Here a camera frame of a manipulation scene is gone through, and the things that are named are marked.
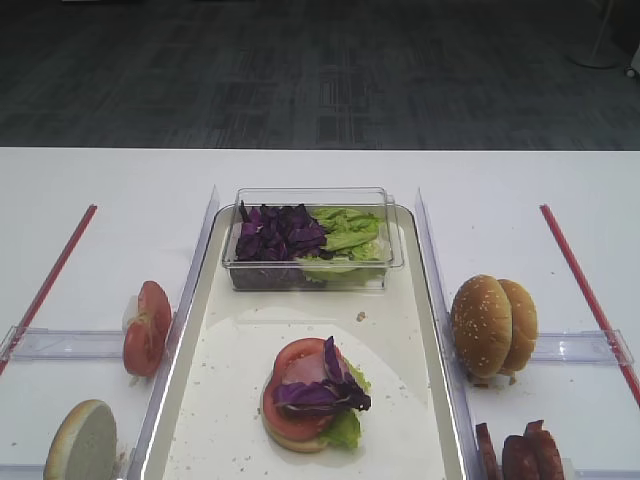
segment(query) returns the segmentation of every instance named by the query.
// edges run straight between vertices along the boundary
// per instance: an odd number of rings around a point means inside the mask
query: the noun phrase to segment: salad container
[[[241,189],[222,252],[239,291],[380,290],[403,264],[396,206],[378,187]]]

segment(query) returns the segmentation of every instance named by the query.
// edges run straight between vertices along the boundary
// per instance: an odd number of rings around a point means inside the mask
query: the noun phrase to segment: gray carpet
[[[640,149],[586,0],[0,6],[0,146]],[[624,54],[609,55],[624,64]]]

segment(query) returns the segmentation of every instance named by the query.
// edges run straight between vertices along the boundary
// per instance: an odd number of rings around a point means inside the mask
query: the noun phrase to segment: green lettuce
[[[365,391],[365,393],[369,393],[369,389],[371,388],[371,383],[367,382],[367,379],[364,377],[364,373],[362,373],[362,370],[360,370],[358,367],[354,366],[345,357],[342,357],[342,360],[344,360],[344,363],[347,364],[347,367],[349,368],[349,373],[351,373],[351,375],[353,375],[353,378],[356,379],[356,382],[358,382],[358,385],[360,385],[362,387],[362,389]]]
[[[302,273],[311,282],[339,282],[343,285],[365,285],[368,281],[384,275],[383,268],[353,267],[349,257],[333,257],[323,260],[317,257],[299,259]]]
[[[367,381],[362,370],[352,365],[346,358],[342,357],[342,360],[347,364],[349,372],[351,372],[353,378],[356,379],[358,385],[368,393],[371,388],[371,383]],[[331,425],[323,431],[318,438],[326,441],[334,447],[353,450],[358,448],[358,442],[361,435],[360,420],[358,420],[356,412],[350,409],[336,415],[336,418],[331,422]]]
[[[353,208],[323,207],[313,210],[313,218],[330,232],[377,232],[380,219],[373,213]]]
[[[331,425],[318,435],[318,439],[335,447],[354,449],[358,448],[360,435],[360,420],[355,412],[349,409],[337,414]]]
[[[381,260],[382,259],[382,247],[380,242],[373,240],[371,242],[363,243],[362,245],[356,245],[353,248],[346,250],[338,250],[337,254],[348,255],[350,259],[356,262]]]
[[[326,235],[327,244],[325,250],[330,252],[339,251],[340,253],[350,253],[354,247],[369,243],[378,238],[378,230],[375,232],[332,232]]]

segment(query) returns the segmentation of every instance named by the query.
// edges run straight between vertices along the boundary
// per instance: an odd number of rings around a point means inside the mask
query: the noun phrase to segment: bottom bun
[[[44,480],[109,480],[116,462],[116,421],[101,400],[85,400],[66,416],[51,443]]]
[[[260,410],[260,415],[262,417],[262,424],[264,425],[264,429],[281,447],[299,453],[317,453],[327,448],[327,441],[323,439],[312,438],[311,440],[305,440],[304,442],[289,440],[288,438],[283,437],[271,428],[271,425],[269,425],[269,420],[267,420],[267,417],[264,415],[264,409]]]

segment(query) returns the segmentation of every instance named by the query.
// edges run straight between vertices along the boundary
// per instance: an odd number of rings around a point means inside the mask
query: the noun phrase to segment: purple cabbage
[[[276,407],[293,416],[334,415],[350,408],[369,410],[371,397],[349,371],[340,368],[333,337],[324,343],[324,366],[327,378],[321,382],[278,385],[273,391]]]
[[[240,215],[238,261],[283,261],[307,255],[328,260],[333,256],[322,248],[327,244],[327,231],[302,204],[296,207],[261,205],[247,211],[242,202]]]

